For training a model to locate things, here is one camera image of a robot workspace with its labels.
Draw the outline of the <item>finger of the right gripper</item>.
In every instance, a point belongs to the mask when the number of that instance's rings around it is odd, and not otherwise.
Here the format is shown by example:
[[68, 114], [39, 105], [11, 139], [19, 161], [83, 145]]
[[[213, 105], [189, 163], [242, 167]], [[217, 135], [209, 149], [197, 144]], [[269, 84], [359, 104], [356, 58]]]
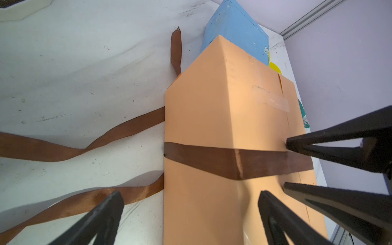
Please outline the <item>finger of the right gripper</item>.
[[286, 147], [321, 160], [387, 173], [392, 169], [392, 108], [387, 106], [324, 130], [288, 138]]
[[392, 197], [389, 195], [289, 182], [284, 183], [283, 190], [367, 245], [392, 243]]

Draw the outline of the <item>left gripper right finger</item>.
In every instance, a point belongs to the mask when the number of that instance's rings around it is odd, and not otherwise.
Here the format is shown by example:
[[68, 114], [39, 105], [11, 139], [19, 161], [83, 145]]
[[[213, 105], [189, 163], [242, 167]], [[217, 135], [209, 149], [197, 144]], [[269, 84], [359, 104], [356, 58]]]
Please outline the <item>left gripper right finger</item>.
[[269, 245], [329, 245], [326, 240], [269, 191], [262, 191], [258, 208]]

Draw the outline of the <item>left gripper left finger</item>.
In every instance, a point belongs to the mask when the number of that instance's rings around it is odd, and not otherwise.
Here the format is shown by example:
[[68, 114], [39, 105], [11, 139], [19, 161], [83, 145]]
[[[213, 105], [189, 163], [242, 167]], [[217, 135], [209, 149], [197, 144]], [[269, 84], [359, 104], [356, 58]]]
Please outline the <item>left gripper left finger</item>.
[[124, 200], [115, 191], [51, 242], [52, 245], [113, 245], [117, 235]]

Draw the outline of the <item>brown ribbon bow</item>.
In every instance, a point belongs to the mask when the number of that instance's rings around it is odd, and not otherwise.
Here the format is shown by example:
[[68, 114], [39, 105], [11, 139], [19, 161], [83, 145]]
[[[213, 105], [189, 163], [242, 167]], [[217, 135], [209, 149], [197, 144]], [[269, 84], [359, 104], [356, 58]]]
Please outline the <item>brown ribbon bow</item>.
[[115, 243], [165, 245], [165, 93], [174, 27], [39, 84], [52, 51], [26, 53], [1, 81], [1, 244], [47, 245], [111, 193], [124, 200]]

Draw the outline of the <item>yellow ribbon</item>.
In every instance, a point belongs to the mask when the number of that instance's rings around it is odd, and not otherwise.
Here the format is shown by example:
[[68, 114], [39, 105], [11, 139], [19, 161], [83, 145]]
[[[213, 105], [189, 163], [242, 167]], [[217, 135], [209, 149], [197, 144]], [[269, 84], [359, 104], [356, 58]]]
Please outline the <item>yellow ribbon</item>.
[[280, 68], [271, 61], [270, 54], [268, 55], [268, 61], [269, 61], [268, 67], [271, 68], [272, 70], [276, 71], [277, 73], [281, 74]]

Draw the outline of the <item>tan gift box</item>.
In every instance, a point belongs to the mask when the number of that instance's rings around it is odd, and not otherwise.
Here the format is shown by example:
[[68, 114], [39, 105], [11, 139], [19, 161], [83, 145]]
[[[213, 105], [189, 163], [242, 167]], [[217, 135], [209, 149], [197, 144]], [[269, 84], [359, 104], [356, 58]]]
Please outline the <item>tan gift box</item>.
[[267, 244], [264, 190], [327, 236], [283, 191], [316, 183], [311, 158], [286, 148], [304, 133], [295, 84], [218, 36], [165, 93], [164, 244]]

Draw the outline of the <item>light blue gift box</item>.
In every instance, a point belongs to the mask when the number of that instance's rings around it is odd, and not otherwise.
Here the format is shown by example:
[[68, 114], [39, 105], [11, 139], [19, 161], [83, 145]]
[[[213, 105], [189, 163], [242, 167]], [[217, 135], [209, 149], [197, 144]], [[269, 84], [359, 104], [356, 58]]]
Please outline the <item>light blue gift box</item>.
[[201, 50], [205, 50], [219, 35], [269, 65], [268, 35], [235, 0], [222, 1], [217, 8], [206, 25]]

